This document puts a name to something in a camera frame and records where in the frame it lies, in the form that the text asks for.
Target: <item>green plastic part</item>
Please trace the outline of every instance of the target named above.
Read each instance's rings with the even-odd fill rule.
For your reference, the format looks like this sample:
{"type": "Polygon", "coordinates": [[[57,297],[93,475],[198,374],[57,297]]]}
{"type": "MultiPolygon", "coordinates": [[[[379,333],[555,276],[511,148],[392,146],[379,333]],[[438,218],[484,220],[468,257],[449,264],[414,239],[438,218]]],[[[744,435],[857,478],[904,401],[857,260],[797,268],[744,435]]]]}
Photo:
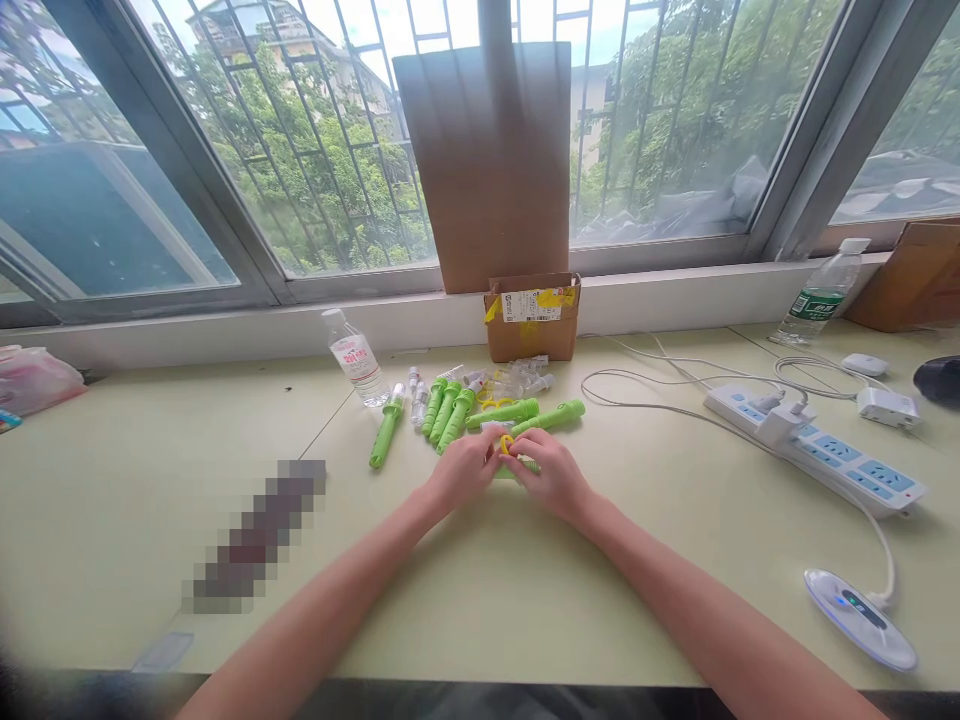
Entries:
{"type": "Polygon", "coordinates": [[[383,406],[383,422],[380,423],[380,431],[377,433],[377,439],[373,441],[373,450],[370,451],[370,467],[378,468],[383,465],[387,459],[387,451],[390,449],[390,441],[393,439],[393,430],[397,425],[397,419],[403,412],[403,396],[399,401],[388,402],[383,406]]]}
{"type": "MultiPolygon", "coordinates": [[[[526,465],[532,472],[537,474],[540,473],[540,466],[533,460],[521,460],[524,465],[526,465]]],[[[510,470],[506,465],[501,465],[497,468],[497,472],[493,474],[494,477],[503,478],[505,480],[516,480],[517,476],[513,474],[513,471],[510,470]]]]}
{"type": "Polygon", "coordinates": [[[430,431],[433,430],[433,423],[437,419],[437,411],[440,410],[440,401],[443,400],[443,390],[447,387],[446,378],[437,378],[430,386],[430,402],[427,403],[427,412],[423,416],[423,425],[420,428],[427,437],[430,437],[430,431]]]}
{"type": "Polygon", "coordinates": [[[514,425],[510,428],[510,434],[513,435],[513,437],[518,437],[524,430],[529,430],[532,427],[539,427],[546,430],[548,427],[553,427],[554,425],[573,422],[586,411],[587,408],[584,407],[582,400],[571,400],[570,402],[563,403],[556,410],[551,410],[543,415],[530,418],[519,425],[514,425]]]}
{"type": "Polygon", "coordinates": [[[440,442],[440,436],[443,434],[447,422],[450,420],[450,413],[453,412],[453,401],[457,399],[463,385],[458,382],[448,383],[443,391],[443,402],[440,403],[440,411],[437,413],[437,419],[433,423],[433,429],[430,431],[430,444],[436,445],[440,442]]]}
{"type": "Polygon", "coordinates": [[[480,423],[496,422],[498,420],[513,420],[523,422],[540,414],[540,404],[536,398],[521,400],[513,405],[504,405],[496,410],[488,410],[485,413],[477,413],[467,418],[467,429],[476,430],[480,423]]]}
{"type": "Polygon", "coordinates": [[[476,402],[476,400],[477,394],[470,388],[464,388],[460,391],[460,394],[457,395],[457,399],[453,401],[453,412],[450,413],[447,426],[440,434],[440,442],[437,445],[437,455],[443,455],[443,451],[447,449],[447,445],[460,437],[460,434],[463,432],[464,418],[467,417],[467,413],[473,407],[473,403],[476,402]]]}

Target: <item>forearm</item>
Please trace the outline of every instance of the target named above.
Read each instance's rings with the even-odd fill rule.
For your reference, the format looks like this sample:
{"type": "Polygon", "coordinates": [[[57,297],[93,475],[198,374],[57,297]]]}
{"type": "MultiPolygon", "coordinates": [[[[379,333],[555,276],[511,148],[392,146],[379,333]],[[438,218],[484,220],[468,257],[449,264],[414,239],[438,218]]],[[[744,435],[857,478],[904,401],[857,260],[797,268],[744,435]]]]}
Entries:
{"type": "Polygon", "coordinates": [[[800,643],[608,500],[591,496],[574,524],[741,720],[884,717],[800,643]]]}
{"type": "Polygon", "coordinates": [[[445,514],[427,488],[414,491],[234,653],[179,720],[293,715],[333,668],[403,561],[445,514]]]}

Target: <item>pink plastic bag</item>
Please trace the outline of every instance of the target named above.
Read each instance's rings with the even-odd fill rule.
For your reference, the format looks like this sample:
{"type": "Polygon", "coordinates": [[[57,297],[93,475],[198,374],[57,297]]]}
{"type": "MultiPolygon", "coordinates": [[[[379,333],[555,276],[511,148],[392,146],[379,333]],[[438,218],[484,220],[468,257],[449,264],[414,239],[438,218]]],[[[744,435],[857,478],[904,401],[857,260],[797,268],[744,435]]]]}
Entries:
{"type": "Polygon", "coordinates": [[[0,347],[0,408],[23,417],[86,392],[83,377],[46,348],[0,347]]]}

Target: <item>wireless charger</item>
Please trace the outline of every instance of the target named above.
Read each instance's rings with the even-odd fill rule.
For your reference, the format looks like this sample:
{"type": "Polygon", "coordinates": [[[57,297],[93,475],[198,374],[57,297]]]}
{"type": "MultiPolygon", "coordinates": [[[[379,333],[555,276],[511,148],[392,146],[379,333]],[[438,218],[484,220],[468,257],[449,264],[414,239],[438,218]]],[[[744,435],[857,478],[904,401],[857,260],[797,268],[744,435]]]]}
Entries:
{"type": "Polygon", "coordinates": [[[826,570],[807,570],[803,579],[817,607],[867,655],[899,672],[917,666],[903,633],[850,583],[826,570]]]}

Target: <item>hand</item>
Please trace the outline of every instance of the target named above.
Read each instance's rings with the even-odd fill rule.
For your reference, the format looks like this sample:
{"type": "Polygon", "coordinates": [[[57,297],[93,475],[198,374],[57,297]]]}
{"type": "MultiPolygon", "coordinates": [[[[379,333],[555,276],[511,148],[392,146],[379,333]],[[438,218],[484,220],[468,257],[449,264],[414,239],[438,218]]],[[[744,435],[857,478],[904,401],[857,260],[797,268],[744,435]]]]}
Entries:
{"type": "Polygon", "coordinates": [[[443,515],[483,494],[493,481],[500,467],[500,455],[494,450],[494,443],[499,442],[504,433],[499,425],[492,425],[479,435],[465,435],[447,446],[424,485],[439,503],[443,515]]]}
{"type": "Polygon", "coordinates": [[[546,430],[530,428],[521,433],[510,454],[500,457],[527,492],[561,520],[575,525],[583,516],[593,490],[570,451],[546,430]],[[536,460],[540,474],[517,460],[518,455],[536,460]]]}

